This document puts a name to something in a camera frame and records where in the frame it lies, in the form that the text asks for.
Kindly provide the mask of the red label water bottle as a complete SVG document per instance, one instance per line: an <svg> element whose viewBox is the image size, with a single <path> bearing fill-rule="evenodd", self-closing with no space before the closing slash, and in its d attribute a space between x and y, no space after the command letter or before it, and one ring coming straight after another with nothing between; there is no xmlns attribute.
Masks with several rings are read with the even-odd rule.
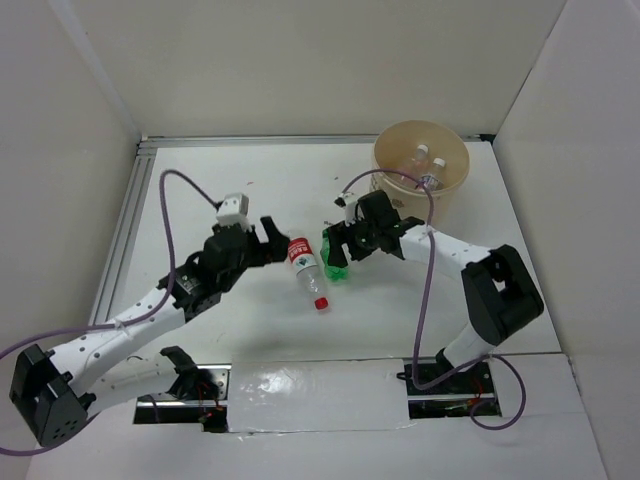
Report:
<svg viewBox="0 0 640 480"><path fill-rule="evenodd" d="M298 283L313 303L316 311L329 308L323 272L316 260L307 236L300 230L290 230L287 256Z"/></svg>

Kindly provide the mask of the green plastic bottle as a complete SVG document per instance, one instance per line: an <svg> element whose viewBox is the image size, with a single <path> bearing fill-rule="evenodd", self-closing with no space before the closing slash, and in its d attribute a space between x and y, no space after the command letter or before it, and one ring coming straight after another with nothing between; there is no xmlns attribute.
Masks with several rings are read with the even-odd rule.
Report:
<svg viewBox="0 0 640 480"><path fill-rule="evenodd" d="M349 269L347 267L336 267L329 264L330 242L328 230L322 231L322 245L320 250L321 259L324 265L324 274L332 283L341 283L348 279Z"/></svg>

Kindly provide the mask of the blue white label bottle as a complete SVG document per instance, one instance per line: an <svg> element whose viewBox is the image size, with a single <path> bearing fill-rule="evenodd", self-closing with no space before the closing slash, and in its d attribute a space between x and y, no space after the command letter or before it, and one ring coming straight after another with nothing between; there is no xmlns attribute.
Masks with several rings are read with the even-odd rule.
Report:
<svg viewBox="0 0 640 480"><path fill-rule="evenodd" d="M446 161L442 158L435 158L427 172L421 176L420 185L429 192L441 189L445 169Z"/></svg>

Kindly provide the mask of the clear bottle white cap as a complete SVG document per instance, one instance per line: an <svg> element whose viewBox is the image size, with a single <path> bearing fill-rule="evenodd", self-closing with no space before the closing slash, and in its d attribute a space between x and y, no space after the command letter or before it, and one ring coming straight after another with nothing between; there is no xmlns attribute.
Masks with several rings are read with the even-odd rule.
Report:
<svg viewBox="0 0 640 480"><path fill-rule="evenodd" d="M429 165L429 147L425 144L420 144L406 161L405 172L409 176L418 179L427 172Z"/></svg>

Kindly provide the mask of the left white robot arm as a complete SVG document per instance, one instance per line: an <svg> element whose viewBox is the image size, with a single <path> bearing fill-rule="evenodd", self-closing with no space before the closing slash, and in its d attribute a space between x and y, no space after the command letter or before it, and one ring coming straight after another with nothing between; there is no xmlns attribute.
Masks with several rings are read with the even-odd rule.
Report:
<svg viewBox="0 0 640 480"><path fill-rule="evenodd" d="M101 411L130 399L200 391L219 396L219 385L180 347L143 357L142 347L185 326L220 302L249 268L282 263L289 239L271 217L255 228L216 225L202 250L162 278L134 306L76 339L52 349L30 340L17 356L9 398L42 450L79 433Z"/></svg>

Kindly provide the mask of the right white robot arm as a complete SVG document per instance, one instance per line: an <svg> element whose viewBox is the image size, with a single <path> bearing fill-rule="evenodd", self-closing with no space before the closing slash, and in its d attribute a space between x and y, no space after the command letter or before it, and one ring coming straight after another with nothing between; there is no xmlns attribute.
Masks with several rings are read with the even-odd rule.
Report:
<svg viewBox="0 0 640 480"><path fill-rule="evenodd" d="M381 251L426 265L428 281L435 272L461 281L468 321L436 355L436 379L444 390L460 391L470 368L542 315L541 294L514 247L473 245L419 218L401 218L381 190L361 197L344 192L335 203L344 218L327 229L329 266L345 268Z"/></svg>

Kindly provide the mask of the beige paper bucket bin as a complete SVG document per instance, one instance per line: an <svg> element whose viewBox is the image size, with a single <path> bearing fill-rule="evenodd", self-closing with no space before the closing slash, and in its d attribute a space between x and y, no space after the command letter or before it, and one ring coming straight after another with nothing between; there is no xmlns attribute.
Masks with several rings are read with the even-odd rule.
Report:
<svg viewBox="0 0 640 480"><path fill-rule="evenodd" d="M470 171L470 155L449 128L424 120L408 120L386 128L372 151L370 189L387 193L400 216L432 222L444 215Z"/></svg>

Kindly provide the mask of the white taped cover sheet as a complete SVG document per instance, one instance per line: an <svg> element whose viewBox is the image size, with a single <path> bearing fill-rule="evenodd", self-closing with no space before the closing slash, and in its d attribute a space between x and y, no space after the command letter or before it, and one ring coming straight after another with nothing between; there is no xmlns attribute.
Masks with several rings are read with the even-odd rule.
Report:
<svg viewBox="0 0 640 480"><path fill-rule="evenodd" d="M234 433L389 431L410 425L399 359L236 364Z"/></svg>

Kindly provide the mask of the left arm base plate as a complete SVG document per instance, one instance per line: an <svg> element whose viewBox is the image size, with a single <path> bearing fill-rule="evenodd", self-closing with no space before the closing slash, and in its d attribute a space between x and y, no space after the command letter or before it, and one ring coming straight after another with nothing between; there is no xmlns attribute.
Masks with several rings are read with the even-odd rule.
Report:
<svg viewBox="0 0 640 480"><path fill-rule="evenodd" d="M201 364L212 383L199 382L183 396L169 393L139 397L134 425L197 426L203 432L222 434L229 431L227 413L231 368L230 364Z"/></svg>

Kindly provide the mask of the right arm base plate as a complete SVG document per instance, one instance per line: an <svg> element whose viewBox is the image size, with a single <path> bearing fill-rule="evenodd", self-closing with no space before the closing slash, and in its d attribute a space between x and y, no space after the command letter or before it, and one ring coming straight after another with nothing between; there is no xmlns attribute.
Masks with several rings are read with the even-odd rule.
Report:
<svg viewBox="0 0 640 480"><path fill-rule="evenodd" d="M418 389L412 381L412 365L405 361L396 378L406 387L412 420L468 417L478 405L478 416L500 416L501 410L489 366L479 363L431 387Z"/></svg>

